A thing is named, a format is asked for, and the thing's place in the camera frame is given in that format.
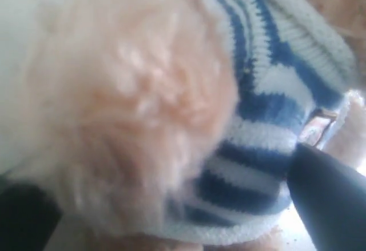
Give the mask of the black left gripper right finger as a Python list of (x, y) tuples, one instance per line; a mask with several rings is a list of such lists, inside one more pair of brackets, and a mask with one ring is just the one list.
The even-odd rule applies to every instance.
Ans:
[(365, 250), (365, 176), (327, 153), (298, 144), (287, 182), (317, 250)]

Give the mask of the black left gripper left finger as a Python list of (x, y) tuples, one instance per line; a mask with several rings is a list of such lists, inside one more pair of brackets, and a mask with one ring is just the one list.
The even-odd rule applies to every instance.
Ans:
[(1, 189), (1, 251), (44, 250), (62, 216), (39, 188), (9, 185)]

